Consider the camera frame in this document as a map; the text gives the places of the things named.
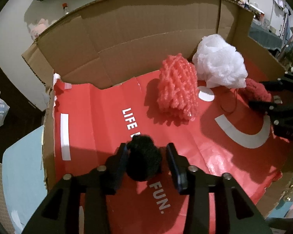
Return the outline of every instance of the gray cloth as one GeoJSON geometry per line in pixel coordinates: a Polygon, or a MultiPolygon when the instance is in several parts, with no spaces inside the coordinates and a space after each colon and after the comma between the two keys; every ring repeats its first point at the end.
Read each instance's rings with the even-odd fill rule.
{"type": "Polygon", "coordinates": [[[269,32],[268,29],[264,29],[261,26],[258,26],[254,22],[250,27],[249,36],[257,41],[262,47],[268,50],[276,50],[281,51],[282,48],[282,39],[280,39],[277,35],[272,32],[269,32]]]}

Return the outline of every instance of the red paper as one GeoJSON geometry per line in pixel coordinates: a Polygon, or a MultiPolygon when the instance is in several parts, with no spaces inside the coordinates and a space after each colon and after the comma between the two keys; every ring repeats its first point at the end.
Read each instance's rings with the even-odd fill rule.
{"type": "MultiPolygon", "coordinates": [[[[256,66],[248,61],[245,63],[250,78],[266,80],[256,66]]],[[[154,71],[105,90],[90,84],[73,85],[71,89],[64,90],[64,83],[56,83],[57,180],[66,173],[77,176],[104,164],[121,142],[130,141],[130,135],[140,132],[150,135],[158,147],[173,142],[179,154],[186,156],[190,164],[206,173],[217,176],[231,173],[252,201],[257,203],[265,188],[278,177],[290,151],[290,144],[279,137],[274,138],[272,133],[256,149],[244,148],[230,139],[214,120],[225,114],[220,104],[225,110],[235,108],[234,93],[224,87],[213,88],[215,99],[212,102],[200,100],[200,115],[193,122],[181,122],[162,114],[156,102],[158,78],[159,71],[154,71]],[[131,110],[123,114],[123,110],[129,108],[131,110]],[[71,161],[62,160],[61,113],[69,114],[71,161]],[[135,120],[125,121],[129,117],[124,115],[130,113],[133,115],[129,117],[134,116],[135,120]]],[[[227,119],[247,134],[258,133],[263,125],[263,117],[250,110],[240,96],[236,110],[227,119]]],[[[210,202],[210,233],[214,233],[212,195],[210,202]]],[[[179,234],[183,232],[185,224],[188,197],[177,193],[164,163],[162,174],[148,182],[135,182],[125,175],[117,194],[107,196],[107,207],[113,234],[179,234]]]]}

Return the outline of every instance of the red fuzzy ball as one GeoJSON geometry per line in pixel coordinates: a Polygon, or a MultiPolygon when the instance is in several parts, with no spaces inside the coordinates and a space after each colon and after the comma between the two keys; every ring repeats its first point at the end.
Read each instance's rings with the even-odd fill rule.
{"type": "Polygon", "coordinates": [[[169,55],[160,69],[157,103],[162,112],[194,120],[199,114],[197,71],[182,54],[169,55]]]}
{"type": "Polygon", "coordinates": [[[253,79],[246,78],[246,87],[240,89],[241,95],[248,101],[271,102],[271,94],[267,92],[265,86],[255,82],[253,79]]]}

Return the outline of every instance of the cardboard box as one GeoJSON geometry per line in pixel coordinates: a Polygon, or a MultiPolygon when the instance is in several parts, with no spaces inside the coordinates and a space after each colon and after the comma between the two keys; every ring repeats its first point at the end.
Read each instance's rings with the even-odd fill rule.
{"type": "MultiPolygon", "coordinates": [[[[67,83],[105,89],[159,69],[168,54],[191,60],[202,37],[218,33],[275,80],[284,69],[248,37],[252,19],[253,13],[228,0],[97,0],[43,32],[23,58],[51,99],[43,145],[48,189],[55,184],[53,72],[67,83]]],[[[282,172],[257,205],[264,216],[293,177],[293,151],[282,172]]]]}

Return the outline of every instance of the bottle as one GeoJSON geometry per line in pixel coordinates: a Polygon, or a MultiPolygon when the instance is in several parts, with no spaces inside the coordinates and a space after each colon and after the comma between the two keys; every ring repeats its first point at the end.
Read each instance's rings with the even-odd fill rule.
{"type": "Polygon", "coordinates": [[[69,13],[69,10],[68,10],[68,7],[67,7],[67,3],[63,3],[62,4],[62,7],[63,7],[63,10],[64,10],[65,15],[67,15],[69,13]]]}

